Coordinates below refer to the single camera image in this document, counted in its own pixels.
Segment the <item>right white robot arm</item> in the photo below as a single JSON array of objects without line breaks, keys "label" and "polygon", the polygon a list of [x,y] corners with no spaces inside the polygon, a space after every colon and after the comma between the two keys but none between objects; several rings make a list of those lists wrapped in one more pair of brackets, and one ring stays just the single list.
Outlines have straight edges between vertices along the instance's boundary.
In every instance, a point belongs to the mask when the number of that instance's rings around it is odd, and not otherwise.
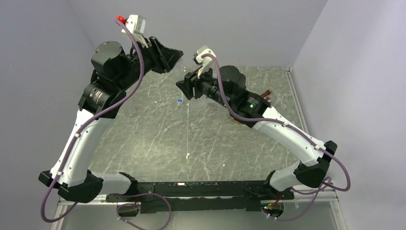
[{"label": "right white robot arm", "polygon": [[240,116],[237,121],[270,136],[298,158],[294,164],[270,172],[264,185],[266,197],[275,199],[282,191],[300,184],[318,188],[326,177],[337,145],[303,133],[263,96],[248,91],[245,75],[235,66],[223,66],[220,73],[227,103]]}]

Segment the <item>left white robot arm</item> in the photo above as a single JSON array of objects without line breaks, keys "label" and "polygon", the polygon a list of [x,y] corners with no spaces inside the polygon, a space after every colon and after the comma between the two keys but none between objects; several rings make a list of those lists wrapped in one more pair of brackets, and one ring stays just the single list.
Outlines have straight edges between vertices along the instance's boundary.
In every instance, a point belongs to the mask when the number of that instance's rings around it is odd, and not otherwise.
[{"label": "left white robot arm", "polygon": [[126,54],[116,41],[100,44],[91,58],[94,67],[90,84],[79,100],[74,128],[59,160],[43,171],[39,181],[71,202],[88,203],[98,195],[119,194],[132,201],[138,193],[137,180],[127,173],[101,174],[89,169],[91,158],[104,132],[116,118],[127,89],[149,71],[168,73],[183,52],[162,45],[156,37],[140,47],[140,54]]}]

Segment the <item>orange juice bottle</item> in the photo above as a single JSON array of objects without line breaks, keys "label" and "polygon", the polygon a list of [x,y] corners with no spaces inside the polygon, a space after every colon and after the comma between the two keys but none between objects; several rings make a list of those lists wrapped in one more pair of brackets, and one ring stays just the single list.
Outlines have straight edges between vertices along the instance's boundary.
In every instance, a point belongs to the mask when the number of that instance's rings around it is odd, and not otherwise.
[{"label": "orange juice bottle", "polygon": [[239,120],[237,120],[236,118],[233,118],[232,117],[232,120],[235,122],[235,123],[237,123],[237,124],[242,124]]}]

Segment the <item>clear plastic bottle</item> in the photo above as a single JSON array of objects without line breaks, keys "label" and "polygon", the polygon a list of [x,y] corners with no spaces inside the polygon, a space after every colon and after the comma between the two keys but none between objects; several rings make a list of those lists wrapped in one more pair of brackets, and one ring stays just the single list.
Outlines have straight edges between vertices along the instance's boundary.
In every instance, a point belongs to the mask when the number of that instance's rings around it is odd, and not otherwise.
[{"label": "clear plastic bottle", "polygon": [[184,76],[193,71],[195,68],[194,64],[191,64],[189,62],[186,62],[184,60],[179,61],[175,68],[172,71],[172,78],[174,80],[174,82],[178,82],[178,81],[183,81],[184,80]]}]

